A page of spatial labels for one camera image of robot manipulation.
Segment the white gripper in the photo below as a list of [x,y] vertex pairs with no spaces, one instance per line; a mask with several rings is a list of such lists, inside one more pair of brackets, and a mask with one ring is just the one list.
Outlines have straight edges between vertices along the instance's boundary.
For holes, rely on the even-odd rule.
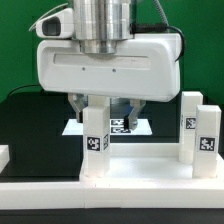
[[168,102],[179,93],[180,51],[181,39],[172,33],[137,34],[114,54],[83,54],[76,41],[44,40],[37,48],[38,79],[47,91],[69,93],[78,123],[87,106],[83,94],[131,99],[124,128],[135,130],[145,100]]

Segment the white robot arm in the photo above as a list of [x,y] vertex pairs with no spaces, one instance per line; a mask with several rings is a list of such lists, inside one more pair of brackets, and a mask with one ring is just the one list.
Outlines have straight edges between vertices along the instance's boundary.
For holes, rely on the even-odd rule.
[[168,102],[180,91],[181,30],[135,22],[134,0],[72,0],[36,23],[38,79],[47,91],[67,92],[77,118],[84,95],[127,98],[124,127],[135,129],[147,101]]

